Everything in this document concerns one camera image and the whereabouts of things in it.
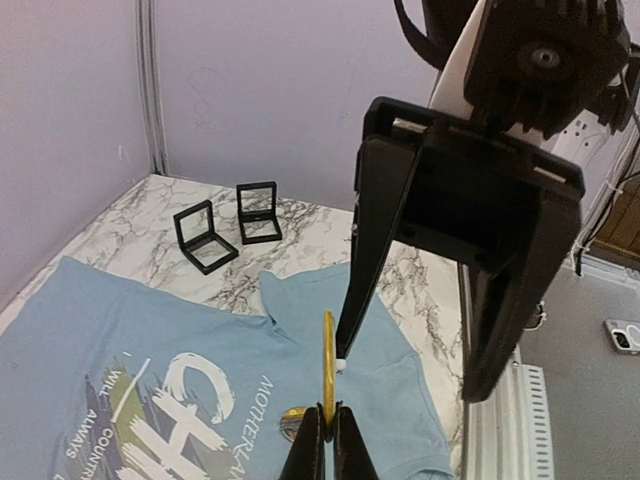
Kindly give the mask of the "black brooch box base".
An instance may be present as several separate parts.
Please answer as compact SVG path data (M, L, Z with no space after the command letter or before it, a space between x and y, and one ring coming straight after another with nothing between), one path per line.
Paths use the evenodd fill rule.
M185 237L183 222L191 217L199 216L201 213L204 214L206 220L205 229L187 239ZM180 251L203 275L211 274L239 256L238 249L216 232L213 205L210 200L204 200L174 214L173 222ZM205 264L202 260L196 257L195 253L202 248L211 245L219 245L223 248L225 254L220 259Z

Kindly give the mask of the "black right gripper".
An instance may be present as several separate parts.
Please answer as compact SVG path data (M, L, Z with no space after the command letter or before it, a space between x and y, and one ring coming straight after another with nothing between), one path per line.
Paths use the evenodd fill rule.
M364 118L357 176L336 357L348 358L399 241L478 270L462 398L488 399L580 231L580 169L509 136L379 97Z

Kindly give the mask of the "light blue printed t-shirt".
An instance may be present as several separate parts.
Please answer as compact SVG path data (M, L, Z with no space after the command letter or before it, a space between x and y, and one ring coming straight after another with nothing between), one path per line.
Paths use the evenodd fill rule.
M348 280L261 272L245 316L63 259L1 338L2 477L276 478Z

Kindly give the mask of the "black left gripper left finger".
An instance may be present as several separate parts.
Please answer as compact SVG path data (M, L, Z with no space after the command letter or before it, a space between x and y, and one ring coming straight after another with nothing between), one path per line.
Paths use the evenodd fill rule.
M324 480L324 443L324 412L317 404L305 411L279 480Z

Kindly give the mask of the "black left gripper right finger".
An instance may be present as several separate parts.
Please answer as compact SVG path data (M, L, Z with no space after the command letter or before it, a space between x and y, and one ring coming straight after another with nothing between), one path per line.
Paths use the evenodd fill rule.
M336 405L333 417L334 478L336 480L378 480L351 408Z

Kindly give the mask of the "round white brooch badge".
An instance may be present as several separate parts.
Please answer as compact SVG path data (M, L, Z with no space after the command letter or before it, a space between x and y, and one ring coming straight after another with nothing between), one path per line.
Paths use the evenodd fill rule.
M306 407L293 407L282 415L279 424L280 432L289 442L295 441L306 410Z

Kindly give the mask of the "black brooch box lid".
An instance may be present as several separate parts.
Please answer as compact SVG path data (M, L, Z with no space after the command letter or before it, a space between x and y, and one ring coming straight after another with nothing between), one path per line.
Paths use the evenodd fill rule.
M243 195L247 192L267 190L268 206L251 210L243 205ZM243 245L252 245L280 241L283 238L282 230L276 215L277 183L273 180L238 184L236 186L237 216L240 235ZM263 234L250 237L247 234L247 226L256 222L270 222L274 227L272 234Z

